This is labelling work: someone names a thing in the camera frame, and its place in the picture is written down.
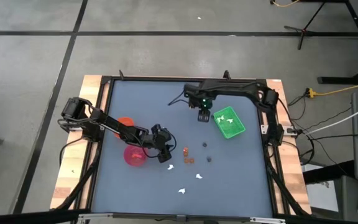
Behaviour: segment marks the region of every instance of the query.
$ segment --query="white cable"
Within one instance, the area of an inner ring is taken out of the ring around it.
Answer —
[[[358,112],[356,112],[356,113],[354,113],[354,114],[348,116],[348,117],[345,118],[345,119],[342,119],[342,120],[340,120],[340,121],[338,121],[338,122],[335,122],[335,123],[333,123],[333,124],[327,125],[327,126],[325,126],[325,127],[319,128],[319,129],[316,129],[316,130],[314,130],[314,131],[310,131],[310,132],[307,133],[306,135],[310,135],[310,134],[316,133],[316,132],[318,132],[318,131],[321,131],[321,130],[323,130],[323,129],[330,128],[330,127],[332,127],[332,126],[334,126],[334,125],[337,125],[337,124],[339,124],[339,123],[341,123],[341,122],[344,122],[345,120],[351,119],[352,117],[354,117],[354,116],[356,116],[356,115],[358,115]]]

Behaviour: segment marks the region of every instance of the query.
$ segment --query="concrete floor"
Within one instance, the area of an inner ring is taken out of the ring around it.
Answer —
[[[358,0],[352,1],[358,13]],[[0,30],[72,30],[81,0],[0,0]],[[262,0],[89,0],[80,30],[285,31],[303,27],[319,4],[288,8]],[[345,5],[327,4],[310,26],[315,31],[355,32]],[[0,214],[8,212],[59,73],[69,37],[0,36]],[[358,38],[283,37],[78,37],[53,112],[24,211],[48,210],[58,174],[58,152],[67,134],[56,124],[83,75],[163,75],[282,79],[291,100],[306,87],[318,92],[345,86],[319,85],[318,76],[358,72]],[[309,126],[349,107],[350,92],[307,99],[300,125]],[[302,103],[290,108],[301,113]],[[341,119],[349,113],[342,114]],[[351,133],[351,122],[316,136]],[[321,141],[336,162],[352,159],[352,139]],[[310,146],[297,140],[301,152]],[[314,161],[332,164],[316,146]],[[135,220],[120,221],[133,223]]]

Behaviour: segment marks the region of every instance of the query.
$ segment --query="green plastic container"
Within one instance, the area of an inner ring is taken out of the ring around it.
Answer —
[[[215,112],[214,120],[226,139],[232,138],[246,130],[231,106]]]

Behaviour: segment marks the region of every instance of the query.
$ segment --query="yellow cable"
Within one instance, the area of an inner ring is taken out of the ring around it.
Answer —
[[[357,86],[352,86],[352,87],[347,87],[347,88],[344,88],[342,90],[330,91],[328,93],[317,93],[317,92],[313,91],[312,89],[310,89],[310,90],[311,90],[311,92],[313,92],[312,95],[314,95],[314,96],[326,96],[326,95],[339,93],[339,92],[346,91],[346,90],[351,90],[351,89],[354,89],[354,88],[358,88],[358,85]]]
[[[291,2],[290,4],[286,4],[286,5],[277,4],[275,1],[272,1],[272,3],[275,4],[277,7],[288,7],[288,6],[291,6],[295,3],[297,3],[298,1],[301,1],[301,0],[296,0],[295,2]]]

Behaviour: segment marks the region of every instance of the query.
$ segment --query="black metal frame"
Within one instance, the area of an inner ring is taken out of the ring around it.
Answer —
[[[246,81],[254,82],[254,81],[258,81],[258,82],[261,82],[261,83],[266,85],[266,80],[231,79],[229,75],[226,76],[226,73],[225,73],[224,78],[230,79],[230,81],[232,81],[232,82],[244,82],[244,81],[245,82]],[[114,82],[116,80],[121,80],[121,81],[145,81],[145,82],[146,81],[153,81],[153,82],[202,82],[205,79],[207,79],[207,78],[124,77],[124,75],[120,71],[120,76],[103,76],[102,77],[102,81],[101,81],[100,89],[99,89],[99,94],[98,94],[98,101],[97,101],[96,104],[98,104],[98,103],[100,104],[100,101],[101,101],[101,98],[102,98],[101,94],[103,94],[104,87],[105,87],[105,84],[106,84],[103,80],[110,81],[108,98],[107,98],[107,101],[106,101],[107,103],[106,103],[106,107],[104,109],[105,113],[109,113],[109,108],[110,108],[110,104],[111,104],[111,95],[112,95],[112,91],[113,91],[113,88],[114,88]],[[208,79],[222,80],[222,78],[208,78]],[[258,120],[259,120],[260,124],[264,124],[262,112],[260,112],[260,111],[258,111]],[[102,146],[103,146],[103,140],[98,144],[97,150],[99,151],[99,155],[101,155]],[[268,148],[264,147],[264,153],[269,154],[268,151],[269,151]],[[274,154],[275,154],[275,163],[276,163],[276,166],[278,167],[278,169],[277,169],[278,175],[284,181],[283,172],[282,172],[282,165],[281,165],[281,160],[280,160],[280,154],[278,153],[278,148],[273,149],[273,151],[274,151]],[[90,210],[91,210],[91,207],[92,207],[92,201],[93,201],[93,197],[94,197],[94,188],[95,188],[95,185],[96,185],[97,170],[98,169],[96,169],[96,172],[92,175],[91,183],[89,185],[88,198],[87,198],[87,201],[86,201],[86,209],[90,209]],[[273,179],[270,178],[270,176],[269,176],[267,171],[266,171],[266,175],[268,177],[268,186],[269,186],[270,199],[271,199],[271,203],[272,203],[273,215],[276,215],[276,214],[278,214],[278,208],[277,208],[277,201],[276,201],[276,198],[275,198],[275,189],[274,189]],[[289,209],[288,202],[283,197],[282,197],[282,199],[283,199],[282,201],[283,201],[283,207],[284,207],[285,214],[290,214],[290,209]],[[159,220],[160,219],[177,220],[177,218],[179,216],[179,215],[174,215],[174,214],[172,214],[172,215],[159,215],[159,214],[138,214],[138,213],[114,213],[114,212],[113,212],[113,214],[114,214],[113,216],[116,217],[116,218],[149,218],[149,219],[159,219]],[[186,216],[186,220],[187,221],[190,221],[190,220],[219,220],[219,221],[224,221],[225,220],[225,221],[249,222],[248,217],[215,217],[215,216],[194,216],[194,215]]]
[[[302,2],[339,2],[345,3],[352,17],[355,20],[358,28],[358,17],[354,12],[349,0],[301,0]],[[220,32],[220,31],[80,31],[80,25],[85,13],[88,0],[83,0],[80,11],[78,13],[73,30],[55,31],[55,30],[0,30],[0,35],[20,35],[20,36],[70,36],[67,50],[65,52],[62,68],[57,77],[57,81],[52,90],[51,98],[49,99],[47,109],[40,124],[40,129],[37,133],[36,139],[32,146],[30,153],[30,161],[26,166],[25,174],[19,184],[19,191],[14,197],[11,205],[12,213],[21,213],[27,198],[28,191],[35,174],[35,169],[44,146],[47,130],[52,120],[52,113],[55,108],[57,97],[62,87],[63,79],[67,70],[68,63],[74,48],[75,40],[78,36],[133,36],[133,35],[148,35],[148,36],[237,36],[237,37],[300,37],[300,33],[296,32]],[[314,32],[305,33],[304,36],[315,37],[358,37],[358,32]],[[345,83],[358,84],[358,75],[352,78],[344,77],[319,77],[319,83]]]

